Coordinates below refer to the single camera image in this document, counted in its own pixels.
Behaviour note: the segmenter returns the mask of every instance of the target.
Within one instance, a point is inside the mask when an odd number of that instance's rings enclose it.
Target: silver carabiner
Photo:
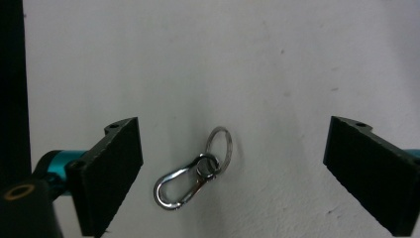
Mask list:
[[[161,177],[157,180],[157,183],[156,183],[155,189],[154,189],[154,196],[155,196],[155,201],[157,202],[157,204],[161,208],[163,208],[165,210],[179,209],[182,205],[187,203],[195,195],[195,193],[197,193],[200,190],[200,188],[207,181],[209,181],[211,179],[214,179],[216,177],[216,175],[214,173],[209,173],[209,174],[206,175],[206,174],[198,171],[198,166],[199,166],[200,162],[202,162],[203,160],[208,161],[208,163],[213,163],[216,166],[216,168],[220,167],[219,161],[213,155],[207,154],[207,153],[200,154],[197,158],[194,159],[194,161],[191,164],[189,164],[189,165],[187,165],[187,166],[185,166],[181,169],[178,169],[174,172],[171,172],[171,173],[169,173],[169,174],[167,174],[167,175],[165,175],[165,176],[163,176],[163,177]],[[197,182],[196,182],[195,186],[193,186],[180,201],[169,202],[166,199],[162,198],[162,194],[161,194],[160,189],[165,183],[167,183],[167,182],[169,182],[173,179],[176,179],[177,177],[187,173],[189,170],[191,170],[192,168],[195,168],[195,167],[197,167],[197,175],[198,175]]]
[[[213,139],[216,136],[216,134],[219,132],[225,132],[226,143],[227,143],[226,157],[223,162],[223,165],[220,165],[219,160],[210,153]],[[155,189],[154,189],[154,197],[157,204],[165,210],[179,209],[181,206],[187,203],[195,195],[195,193],[197,193],[200,190],[200,188],[205,183],[207,183],[208,181],[212,179],[215,179],[217,175],[219,175],[220,173],[226,170],[226,167],[229,165],[231,161],[232,150],[233,150],[233,143],[232,143],[232,137],[229,131],[224,127],[216,127],[210,133],[210,136],[207,140],[206,153],[200,154],[197,158],[194,159],[194,161],[191,164],[183,168],[180,168],[172,173],[169,173],[157,180],[157,183],[155,184]],[[192,168],[196,168],[197,181],[195,185],[188,191],[188,193],[180,201],[170,202],[170,201],[167,201],[167,199],[163,198],[160,191],[162,186],[165,183],[187,173]]]

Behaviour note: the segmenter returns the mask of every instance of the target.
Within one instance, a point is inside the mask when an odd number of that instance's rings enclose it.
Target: screw hole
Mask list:
[[[35,187],[32,184],[15,186],[4,195],[4,199],[9,201],[20,199],[30,194],[34,189]]]
[[[367,126],[367,124],[362,123],[362,122],[358,122],[358,123],[356,123],[356,125],[357,125],[358,127],[366,127],[366,126]]]

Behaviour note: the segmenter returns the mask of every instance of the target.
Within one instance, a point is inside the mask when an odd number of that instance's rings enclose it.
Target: white table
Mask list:
[[[104,237],[391,237],[322,160],[332,115],[420,147],[419,1],[24,7],[34,164],[140,119],[145,164]],[[155,181],[202,152],[218,125],[235,142],[226,173],[162,210]],[[64,236],[80,237],[71,198],[55,210]]]

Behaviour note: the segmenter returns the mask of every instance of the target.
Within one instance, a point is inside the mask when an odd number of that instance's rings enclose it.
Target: key ring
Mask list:
[[[226,143],[227,143],[227,149],[226,149],[226,158],[222,165],[220,165],[219,160],[210,153],[211,144],[214,140],[214,137],[219,132],[225,132],[226,137]],[[156,203],[165,210],[176,210],[182,207],[184,204],[186,204],[199,190],[200,188],[207,183],[208,181],[215,179],[217,175],[221,174],[226,170],[229,163],[231,162],[231,156],[233,151],[233,142],[232,137],[229,131],[225,127],[216,127],[211,133],[207,140],[206,144],[206,153],[200,154],[198,157],[196,157],[192,163],[188,164],[187,166],[180,168],[178,170],[175,170],[167,175],[162,176],[159,178],[155,184],[154,188],[154,197]],[[206,161],[207,163],[204,166],[206,166],[207,173],[204,173],[200,167],[201,163]],[[192,170],[193,168],[196,168],[196,184],[187,192],[187,194],[181,198],[179,201],[168,201],[163,195],[161,194],[162,186],[170,182],[173,179],[176,179],[177,177],[184,175],[189,170]]]
[[[227,145],[226,156],[225,156],[225,160],[222,166],[214,170],[213,173],[215,175],[221,174],[222,172],[226,170],[228,165],[231,163],[231,157],[232,157],[232,151],[233,151],[233,142],[232,142],[231,133],[225,127],[219,126],[213,129],[213,131],[210,133],[209,138],[207,139],[206,153],[211,154],[210,150],[211,150],[211,145],[213,143],[214,137],[220,132],[225,132],[226,145]],[[210,161],[208,161],[208,166],[210,168],[213,168],[213,166],[210,164]]]

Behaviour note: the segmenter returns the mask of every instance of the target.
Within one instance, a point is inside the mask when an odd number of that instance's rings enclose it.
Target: carabiner clip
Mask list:
[[[195,193],[197,193],[200,188],[207,182],[210,181],[211,179],[214,179],[216,177],[216,174],[214,174],[214,172],[216,171],[215,169],[211,169],[208,168],[207,170],[209,171],[209,174],[203,174],[201,173],[201,171],[198,170],[198,166],[200,164],[200,162],[202,161],[207,161],[209,164],[212,164],[216,166],[216,169],[220,168],[220,164],[219,161],[217,160],[216,157],[214,157],[211,154],[205,153],[205,154],[200,154],[197,158],[194,159],[194,161],[181,168],[178,169],[174,172],[171,172],[161,178],[159,178],[157,180],[157,183],[155,185],[155,189],[154,189],[154,196],[155,196],[155,201],[157,202],[157,204],[165,209],[165,210],[176,210],[179,209],[181,206],[183,206],[185,203],[187,203],[194,195]],[[195,184],[195,186],[193,186],[188,193],[180,200],[180,201],[175,201],[175,202],[169,202],[166,199],[162,198],[162,194],[160,192],[161,187],[173,180],[176,179],[177,177],[187,173],[189,170],[193,169],[193,168],[197,168],[197,182]]]
[[[219,160],[210,153],[213,139],[216,136],[216,134],[219,132],[225,133],[226,144],[227,144],[226,157],[222,165],[220,165]],[[217,175],[221,174],[222,172],[226,170],[226,167],[231,162],[232,150],[233,150],[233,143],[232,143],[232,137],[229,131],[224,127],[216,127],[210,133],[209,139],[207,140],[206,153],[200,154],[197,158],[194,159],[194,161],[191,164],[181,169],[178,169],[172,173],[169,173],[157,180],[157,183],[155,184],[155,189],[154,189],[154,197],[157,204],[165,210],[179,209],[181,206],[187,203],[206,182],[210,181],[211,179],[215,179]],[[200,164],[201,162],[207,162],[207,163],[204,165],[201,165]],[[170,201],[167,201],[167,199],[162,198],[162,194],[160,192],[161,187],[165,183],[187,173],[192,168],[196,168],[197,182],[188,191],[188,193],[180,201],[170,202]]]

